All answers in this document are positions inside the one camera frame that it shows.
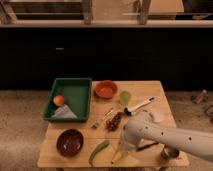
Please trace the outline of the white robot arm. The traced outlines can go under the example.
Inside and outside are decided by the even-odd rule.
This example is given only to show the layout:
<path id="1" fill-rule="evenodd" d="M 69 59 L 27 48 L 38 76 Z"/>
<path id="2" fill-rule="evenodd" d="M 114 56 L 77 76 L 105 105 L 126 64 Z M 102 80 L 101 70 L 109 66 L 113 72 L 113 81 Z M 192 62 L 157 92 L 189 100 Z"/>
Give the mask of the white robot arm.
<path id="1" fill-rule="evenodd" d="M 162 126 L 149 115 L 132 116 L 121 131 L 125 149 L 134 151 L 142 139 L 165 144 L 213 163 L 213 133 Z"/>

